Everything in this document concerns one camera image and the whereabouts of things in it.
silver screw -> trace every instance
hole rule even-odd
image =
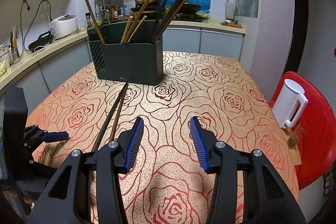
[[[81,153],[80,150],[75,149],[75,150],[73,150],[73,151],[71,152],[71,155],[72,155],[73,157],[77,157],[80,153]]]
[[[256,149],[256,150],[253,150],[253,154],[256,156],[256,157],[260,157],[263,152],[261,152],[259,149]]]
[[[225,143],[219,141],[219,142],[216,142],[216,146],[217,146],[218,148],[224,148],[224,147],[225,147]]]
[[[118,146],[118,143],[115,142],[115,141],[111,141],[111,142],[109,142],[109,144],[108,144],[107,146],[108,146],[109,148],[115,148],[115,147]]]

chair backrest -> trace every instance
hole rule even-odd
[[[299,189],[302,189],[322,176],[335,161],[336,119],[322,93],[312,83],[293,71],[286,72],[281,77],[269,102],[271,108],[279,96],[285,79],[291,79],[300,84],[308,99],[308,105],[297,123],[297,125],[306,124],[306,133],[298,143],[302,165],[295,167]]]

kettle lid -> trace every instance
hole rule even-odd
[[[297,82],[290,80],[290,79],[285,79],[285,85],[288,87],[290,90],[294,91],[297,94],[304,94],[305,90],[303,87],[301,87]]]

black utensil holder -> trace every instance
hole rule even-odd
[[[132,41],[120,44],[125,22],[100,27],[103,45],[94,28],[88,29],[90,51],[97,77],[103,80],[157,85],[163,77],[162,38],[150,43],[155,21],[144,21]]]

dark doorway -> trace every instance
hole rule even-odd
[[[295,0],[293,38],[283,73],[299,69],[307,36],[308,12],[309,0]]]

